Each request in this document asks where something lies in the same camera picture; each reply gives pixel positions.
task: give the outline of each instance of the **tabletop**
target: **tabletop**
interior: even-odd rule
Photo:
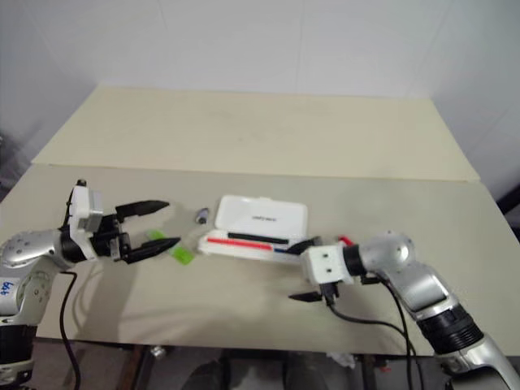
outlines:
[[[215,216],[228,193],[301,202],[310,236],[346,234],[363,241],[392,229],[410,235],[418,259],[449,283],[480,327],[506,354],[520,354],[520,247],[488,191],[478,182],[243,175],[215,172],[33,165],[2,203],[0,240],[57,227],[78,178],[102,193],[105,212],[126,202],[171,207],[124,224],[134,240],[162,229],[188,239],[202,234],[198,209]],[[83,262],[67,307],[71,338],[122,343],[263,349],[405,352],[392,330],[341,321],[323,303],[288,295],[309,291],[299,266],[198,255],[187,266],[166,254],[134,265]],[[57,276],[38,335],[59,337],[59,306],[69,279]],[[340,309],[398,323],[381,286],[341,287]],[[420,354],[431,348],[410,324]]]
[[[99,87],[34,162],[479,180],[429,99]]]

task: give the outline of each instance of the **green sponge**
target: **green sponge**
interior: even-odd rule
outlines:
[[[149,230],[146,233],[146,236],[149,240],[160,240],[161,238],[167,238],[166,234],[160,230]],[[185,266],[187,266],[195,258],[193,253],[178,244],[171,247],[167,252],[170,256]]]

